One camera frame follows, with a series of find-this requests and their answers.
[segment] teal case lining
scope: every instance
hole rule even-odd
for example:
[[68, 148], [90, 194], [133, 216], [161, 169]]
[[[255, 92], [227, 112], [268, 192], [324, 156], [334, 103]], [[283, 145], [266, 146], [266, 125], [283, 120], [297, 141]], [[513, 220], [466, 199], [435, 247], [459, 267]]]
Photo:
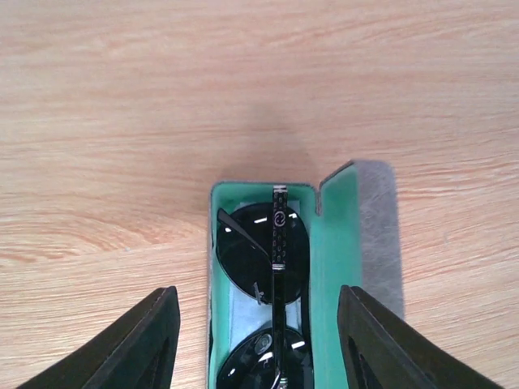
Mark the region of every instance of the teal case lining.
[[[310, 317], [316, 389], [348, 387], [337, 330], [339, 291], [343, 284], [361, 285], [362, 249], [358, 209], [358, 174], [354, 165], [337, 171], [316, 192], [307, 184], [288, 184], [290, 199], [310, 237]], [[214, 242], [217, 210], [233, 211], [240, 203], [272, 201], [272, 183], [221, 182], [211, 193], [210, 332], [208, 388], [216, 388], [220, 366], [229, 356], [230, 280], [218, 263]]]

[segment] wood grain surface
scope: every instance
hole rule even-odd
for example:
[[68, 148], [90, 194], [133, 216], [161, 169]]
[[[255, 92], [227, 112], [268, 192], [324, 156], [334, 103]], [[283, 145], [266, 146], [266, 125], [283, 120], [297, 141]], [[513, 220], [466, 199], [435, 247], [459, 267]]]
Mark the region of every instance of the wood grain surface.
[[203, 387], [212, 184], [354, 157], [397, 172], [409, 323], [518, 388], [517, 0], [0, 2], [0, 387], [170, 284]]

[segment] glasses case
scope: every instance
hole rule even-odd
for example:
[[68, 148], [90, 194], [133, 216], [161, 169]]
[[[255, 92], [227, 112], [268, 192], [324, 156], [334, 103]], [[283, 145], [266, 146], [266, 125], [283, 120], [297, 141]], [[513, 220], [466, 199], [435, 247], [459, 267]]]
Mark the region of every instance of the glasses case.
[[[271, 318], [270, 306], [242, 293], [218, 261], [218, 210], [231, 214], [250, 204], [272, 202], [272, 185], [279, 183], [218, 182], [212, 188], [207, 388], [217, 387], [219, 369], [239, 342], [268, 326]], [[363, 286], [403, 316], [394, 174], [383, 162], [356, 160], [326, 177], [318, 189], [306, 183], [282, 184], [288, 186], [289, 207], [301, 218], [310, 242], [307, 313], [314, 387], [347, 387], [337, 330], [341, 286]], [[305, 314], [301, 303], [286, 310], [287, 325], [300, 331]]]

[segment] sunglasses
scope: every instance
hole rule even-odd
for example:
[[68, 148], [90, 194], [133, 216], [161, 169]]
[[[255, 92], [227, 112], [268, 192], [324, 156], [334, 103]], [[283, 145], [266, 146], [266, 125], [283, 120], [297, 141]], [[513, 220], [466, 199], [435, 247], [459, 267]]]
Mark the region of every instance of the sunglasses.
[[[243, 340], [217, 375], [217, 389], [312, 389], [308, 284], [310, 242], [286, 186], [272, 188], [271, 203], [232, 214], [219, 209], [217, 257], [229, 279], [259, 304], [272, 305], [272, 327]], [[301, 332], [286, 325], [285, 305], [301, 299]]]

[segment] sunglasses lens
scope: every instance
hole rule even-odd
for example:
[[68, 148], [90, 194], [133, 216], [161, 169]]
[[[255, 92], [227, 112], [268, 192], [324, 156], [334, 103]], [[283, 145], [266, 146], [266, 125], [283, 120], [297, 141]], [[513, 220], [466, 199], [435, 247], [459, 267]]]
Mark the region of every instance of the sunglasses lens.
[[[299, 216], [288, 208], [285, 302], [297, 300], [310, 271], [310, 242]], [[272, 204], [257, 203], [238, 209], [233, 219], [268, 253], [272, 246]], [[225, 225], [217, 232], [217, 257], [229, 278], [243, 292], [263, 303], [272, 303], [272, 269], [266, 258], [241, 234]]]
[[[274, 382], [272, 328], [248, 336], [227, 358], [217, 376], [218, 389], [270, 389]], [[287, 328], [286, 372], [290, 387], [312, 387], [310, 348]]]

